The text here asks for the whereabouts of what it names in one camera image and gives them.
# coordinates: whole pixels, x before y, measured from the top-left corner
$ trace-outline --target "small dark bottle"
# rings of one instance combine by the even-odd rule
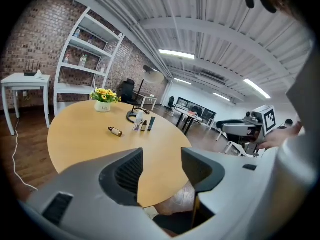
[[[122,135],[122,131],[121,130],[118,130],[117,128],[114,128],[114,127],[108,127],[108,129],[114,135],[117,135],[118,137],[121,137],[121,135]]]
[[[141,126],[141,131],[144,132],[147,128],[147,120],[144,120],[142,126]]]

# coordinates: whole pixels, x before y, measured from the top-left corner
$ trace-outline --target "flower bouquet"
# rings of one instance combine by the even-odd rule
[[[96,100],[94,108],[98,112],[109,112],[111,110],[111,103],[117,103],[121,101],[121,97],[117,97],[117,94],[112,90],[96,88],[90,93],[90,98]]]

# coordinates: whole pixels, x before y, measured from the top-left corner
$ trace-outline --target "human hand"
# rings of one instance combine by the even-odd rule
[[[301,128],[301,123],[297,123],[288,129],[275,129],[265,137],[264,142],[261,143],[257,149],[262,150],[280,147],[287,138],[297,136]]]

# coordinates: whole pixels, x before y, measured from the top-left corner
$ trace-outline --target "white shelf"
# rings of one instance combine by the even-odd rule
[[[68,83],[56,83],[55,89],[58,94],[90,94],[94,88],[87,85],[75,85]]]
[[[57,102],[56,104],[56,107],[57,107],[57,110],[58,110],[58,114],[63,110],[65,109],[66,107],[72,105],[72,104],[75,104],[75,103],[78,103],[79,101],[71,101],[71,102]]]
[[[89,52],[93,55],[96,55],[96,56],[100,56],[100,57],[112,57],[112,55],[110,53],[107,53],[106,51],[104,50],[101,50],[99,49],[98,47],[86,42],[86,41],[83,41],[79,38],[76,38],[74,36],[71,37],[70,39],[70,43],[69,43],[71,46],[75,46],[75,47],[78,47],[86,52]]]
[[[92,18],[88,14],[84,16],[79,26],[85,30],[88,30],[88,32],[91,32],[92,34],[96,35],[106,43],[115,40],[120,41],[120,37],[118,37],[109,28],[107,28],[105,25],[101,24],[99,21]]]
[[[103,76],[103,77],[106,76],[105,73],[102,73],[100,71],[96,71],[96,70],[92,70],[92,69],[89,69],[89,68],[86,68],[86,67],[83,67],[83,66],[72,65],[72,64],[68,64],[68,63],[64,63],[64,62],[61,63],[61,67],[74,69],[74,70],[85,71],[85,72],[89,72],[89,73],[96,74],[96,75]]]

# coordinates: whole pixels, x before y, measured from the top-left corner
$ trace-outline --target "lamp base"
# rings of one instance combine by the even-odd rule
[[[132,121],[130,118],[136,118],[136,117],[137,117],[137,113],[134,111],[128,111],[128,113],[126,114],[126,119],[131,123],[134,123],[135,121]]]

